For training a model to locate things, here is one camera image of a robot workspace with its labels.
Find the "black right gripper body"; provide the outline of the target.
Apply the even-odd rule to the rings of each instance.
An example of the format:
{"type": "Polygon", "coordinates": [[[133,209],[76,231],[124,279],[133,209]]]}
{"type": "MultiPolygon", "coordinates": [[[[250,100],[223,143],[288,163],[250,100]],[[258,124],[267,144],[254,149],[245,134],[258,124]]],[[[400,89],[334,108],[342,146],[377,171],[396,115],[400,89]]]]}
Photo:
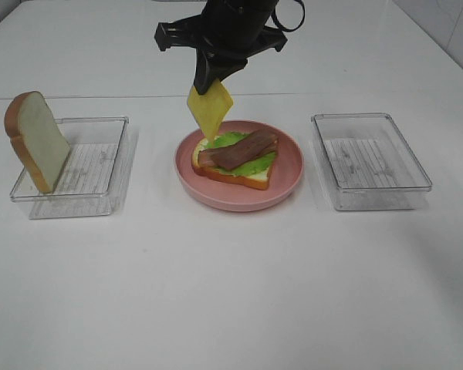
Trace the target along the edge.
{"type": "Polygon", "coordinates": [[[283,31],[266,25],[276,1],[207,1],[201,14],[160,22],[155,41],[162,52],[172,46],[197,49],[228,59],[247,59],[267,49],[281,51],[283,31]]]}

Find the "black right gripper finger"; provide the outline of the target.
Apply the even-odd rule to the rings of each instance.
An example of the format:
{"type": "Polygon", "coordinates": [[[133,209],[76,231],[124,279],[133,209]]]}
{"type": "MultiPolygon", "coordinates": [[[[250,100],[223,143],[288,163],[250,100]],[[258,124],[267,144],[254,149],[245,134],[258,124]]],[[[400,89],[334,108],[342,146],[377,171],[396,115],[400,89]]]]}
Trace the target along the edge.
{"type": "Polygon", "coordinates": [[[197,47],[194,87],[204,95],[215,80],[222,81],[245,68],[248,63],[247,49],[224,47],[197,47]]]}

